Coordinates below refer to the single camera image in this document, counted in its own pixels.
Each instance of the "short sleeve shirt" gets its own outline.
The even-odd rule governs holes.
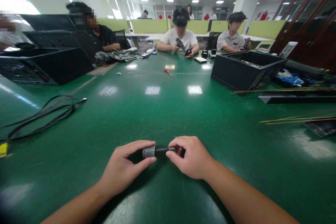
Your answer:
[[[161,41],[163,43],[165,43],[166,45],[175,45],[177,44],[176,39],[178,38],[176,29],[173,28],[169,31],[166,32],[166,34],[164,34],[164,36],[162,37]],[[185,49],[189,49],[190,47],[192,47],[194,44],[197,44],[197,38],[195,33],[193,33],[190,30],[186,30],[185,31],[185,36],[181,39]]]
[[[228,45],[231,46],[233,49],[239,49],[239,47],[242,47],[245,44],[245,39],[238,35],[237,33],[233,36],[233,38],[230,37],[229,30],[222,32],[217,40],[217,50],[222,50],[223,46]]]

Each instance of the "cabinet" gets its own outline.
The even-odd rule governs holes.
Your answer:
[[[298,42],[289,58],[312,67],[336,70],[336,0],[282,0],[274,16],[286,20],[272,53],[280,53],[289,41]]]

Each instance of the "black chair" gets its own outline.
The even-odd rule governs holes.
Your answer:
[[[217,40],[221,33],[210,32],[208,43],[206,45],[206,50],[216,50],[217,49]]]
[[[127,41],[126,36],[125,36],[125,29],[124,30],[120,30],[120,31],[115,31],[114,33],[115,33],[115,35],[118,38],[121,50],[125,50],[125,49],[130,49],[131,48],[131,46],[130,46],[130,44]]]

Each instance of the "green tabletop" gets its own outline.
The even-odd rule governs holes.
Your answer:
[[[125,67],[132,64],[137,67]],[[175,66],[173,76],[163,71],[166,65]],[[18,86],[0,78],[0,96],[5,97],[0,103],[0,126],[32,114],[62,91],[77,90],[75,98],[88,98],[65,121],[30,140],[10,144],[8,156],[0,159],[0,204],[10,223],[38,223],[96,183],[117,146],[148,139],[165,147],[180,135],[198,136],[215,159],[299,222],[333,223],[335,138],[319,138],[303,124],[259,121],[336,110],[336,106],[267,105],[257,93],[240,97],[210,79],[211,70],[202,66],[193,59],[159,52],[146,60],[119,63],[107,75],[82,76],[64,86]],[[183,175],[164,155],[94,220],[232,222],[206,183]]]

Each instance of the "wire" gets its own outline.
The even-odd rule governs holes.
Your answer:
[[[54,105],[46,108],[49,103],[51,103],[53,100],[55,100],[55,99],[57,99],[59,97],[63,97],[63,99],[60,100],[59,102],[57,102],[56,104],[54,104]],[[62,105],[62,106],[56,107],[56,105],[58,103],[66,100],[67,98],[70,98],[71,104],[66,104],[66,105]],[[63,121],[64,119],[68,118],[69,116],[71,116],[75,112],[75,110],[76,110],[76,105],[81,104],[81,103],[85,102],[86,100],[87,100],[87,98],[83,98],[79,102],[75,103],[73,96],[70,96],[70,95],[58,95],[58,96],[55,96],[55,97],[51,98],[49,101],[47,101],[47,103],[36,114],[34,114],[34,115],[32,115],[32,116],[30,116],[30,117],[28,117],[26,119],[23,119],[21,121],[18,121],[18,122],[15,122],[15,123],[8,124],[6,126],[0,127],[0,129],[1,129],[1,128],[7,128],[7,127],[10,127],[10,126],[14,126],[14,125],[20,124],[19,126],[17,126],[15,129],[13,129],[8,134],[8,136],[7,136],[6,139],[0,139],[0,142],[3,142],[3,141],[19,141],[19,140],[24,140],[24,139],[28,139],[28,138],[31,138],[33,136],[36,136],[37,134],[39,134],[39,133],[47,130],[48,128],[54,126],[55,124]],[[12,138],[12,136],[15,133],[17,133],[20,129],[26,127],[27,125],[31,124],[32,122],[35,122],[38,119],[41,119],[41,118],[43,118],[43,117],[45,117],[45,116],[47,116],[49,114],[52,114],[52,113],[54,113],[56,111],[59,111],[61,109],[65,109],[65,108],[68,108],[68,109],[65,112],[63,112],[62,114],[56,116],[54,119],[52,119],[48,123],[46,123],[44,126],[42,126],[40,128],[37,128],[33,132],[28,133],[26,135]]]

